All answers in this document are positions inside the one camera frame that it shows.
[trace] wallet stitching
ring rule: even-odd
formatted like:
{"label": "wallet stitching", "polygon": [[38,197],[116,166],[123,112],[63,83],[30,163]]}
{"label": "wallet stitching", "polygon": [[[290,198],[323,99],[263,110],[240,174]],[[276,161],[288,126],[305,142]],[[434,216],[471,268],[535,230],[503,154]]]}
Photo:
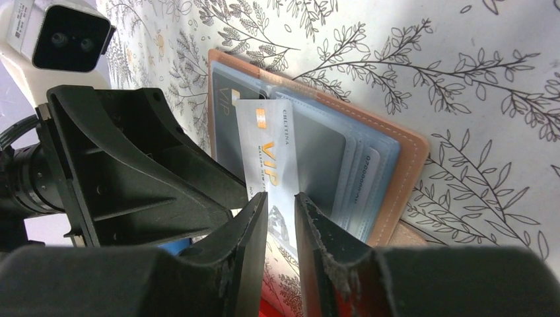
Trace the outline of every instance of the wallet stitching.
{"label": "wallet stitching", "polygon": [[[248,71],[248,72],[252,72],[249,68],[245,67],[243,64],[236,63],[236,62],[233,62],[233,63],[234,63],[235,65],[241,67],[242,69]],[[290,88],[294,88],[295,90],[298,90],[299,92],[305,92],[305,90],[301,87],[301,84],[299,84],[299,83],[296,83],[296,84],[297,84],[296,87],[290,87]],[[412,142],[412,144],[413,144],[413,146],[414,146],[414,156],[413,156],[413,158],[412,158],[412,161],[410,162],[410,165],[408,166],[408,169],[407,169],[407,171],[406,171],[406,174],[405,174],[405,177],[404,177],[404,179],[403,179],[403,182],[401,183],[401,187],[399,188],[399,192],[397,193],[397,196],[395,197],[395,202],[393,202],[393,206],[391,206],[391,210],[389,210],[389,214],[388,214],[387,217],[385,218],[385,222],[383,223],[383,227],[381,228],[381,232],[379,233],[379,236],[377,237],[377,240],[375,241],[375,246],[377,246],[377,245],[379,245],[379,241],[381,241],[381,237],[383,236],[383,232],[385,232],[385,229],[387,228],[387,225],[388,225],[388,223],[389,223],[389,219],[391,218],[391,215],[393,214],[393,212],[394,212],[394,210],[395,210],[395,206],[397,205],[397,201],[399,200],[399,197],[401,197],[401,194],[402,194],[404,185],[405,185],[406,181],[407,181],[408,178],[409,178],[409,175],[410,175],[410,171],[411,171],[411,169],[412,169],[412,166],[414,166],[414,163],[416,162],[416,156],[417,156],[417,152],[418,152],[418,145],[417,145],[417,143],[416,143],[413,139],[411,139],[410,137],[408,137],[408,136],[406,136],[406,135],[404,135],[404,134],[402,134],[402,133],[400,133],[400,132],[398,132],[398,131],[396,131],[396,130],[394,130],[394,129],[388,127],[388,126],[385,126],[383,123],[375,122],[375,121],[373,121],[373,120],[371,120],[371,119],[369,119],[369,118],[366,118],[366,117],[364,117],[364,116],[362,116],[362,115],[360,115],[360,114],[358,114],[358,113],[356,113],[356,112],[354,112],[354,111],[352,111],[352,110],[348,110],[348,109],[342,108],[341,106],[335,104],[334,102],[332,102],[332,101],[330,101],[330,100],[323,99],[323,98],[321,98],[320,96],[315,96],[315,97],[316,97],[317,99],[320,99],[320,100],[323,101],[323,102],[326,102],[327,104],[330,104],[330,105],[332,105],[332,106],[335,106],[336,108],[338,108],[338,109],[340,109],[340,110],[344,110],[344,111],[346,111],[346,112],[349,112],[350,114],[353,114],[354,116],[357,116],[358,118],[367,120],[368,122],[372,122],[372,123],[375,124],[375,125],[379,125],[381,128],[383,128],[383,129],[385,129],[385,130],[391,131],[391,132],[393,132],[393,133],[397,133],[399,136],[402,136],[402,137],[404,137],[405,139],[407,139],[408,141]]]}
{"label": "wallet stitching", "polygon": [[410,241],[414,241],[416,242],[418,239],[417,238],[413,238],[408,232],[401,232],[402,234],[404,234],[407,238],[410,239]]}

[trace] black plastic bracket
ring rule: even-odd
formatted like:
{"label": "black plastic bracket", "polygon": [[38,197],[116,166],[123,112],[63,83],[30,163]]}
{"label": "black plastic bracket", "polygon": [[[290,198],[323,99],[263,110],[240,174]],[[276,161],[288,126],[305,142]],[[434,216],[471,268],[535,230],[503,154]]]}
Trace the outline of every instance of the black plastic bracket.
{"label": "black plastic bracket", "polygon": [[37,133],[75,241],[200,236],[247,203],[245,184],[184,134],[161,90],[60,86],[47,97]]}
{"label": "black plastic bracket", "polygon": [[267,194],[178,257],[155,247],[37,248],[0,267],[0,316],[258,316]]}
{"label": "black plastic bracket", "polygon": [[560,316],[560,287],[523,248],[370,248],[296,196],[306,316]]}

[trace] white camera housing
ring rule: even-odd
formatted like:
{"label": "white camera housing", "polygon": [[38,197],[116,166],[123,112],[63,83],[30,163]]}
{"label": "white camera housing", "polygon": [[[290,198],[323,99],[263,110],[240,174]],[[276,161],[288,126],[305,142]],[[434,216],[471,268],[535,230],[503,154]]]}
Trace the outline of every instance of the white camera housing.
{"label": "white camera housing", "polygon": [[36,108],[47,102],[47,90],[59,85],[90,86],[109,89],[109,83],[97,70],[90,73],[38,69],[32,62],[8,44],[7,31],[14,11],[14,3],[0,7],[0,60],[29,103]]}
{"label": "white camera housing", "polygon": [[114,28],[82,0],[15,0],[7,42],[41,69],[92,71]]}

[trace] floral wallpaper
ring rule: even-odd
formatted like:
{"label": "floral wallpaper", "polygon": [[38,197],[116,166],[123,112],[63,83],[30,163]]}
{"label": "floral wallpaper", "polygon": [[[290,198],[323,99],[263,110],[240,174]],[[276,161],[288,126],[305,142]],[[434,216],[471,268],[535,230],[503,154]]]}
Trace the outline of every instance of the floral wallpaper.
{"label": "floral wallpaper", "polygon": [[[206,151],[217,48],[429,138],[402,219],[429,242],[527,248],[560,273],[560,1],[98,0],[116,88],[159,87]],[[302,316],[269,235],[263,295]]]}

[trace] camera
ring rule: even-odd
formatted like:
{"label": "camera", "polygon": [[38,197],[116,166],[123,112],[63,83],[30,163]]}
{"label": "camera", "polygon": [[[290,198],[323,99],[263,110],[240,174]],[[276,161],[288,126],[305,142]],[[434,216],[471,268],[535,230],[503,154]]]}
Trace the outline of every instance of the camera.
{"label": "camera", "polygon": [[115,28],[85,2],[16,0],[8,44],[39,69],[92,71]]}

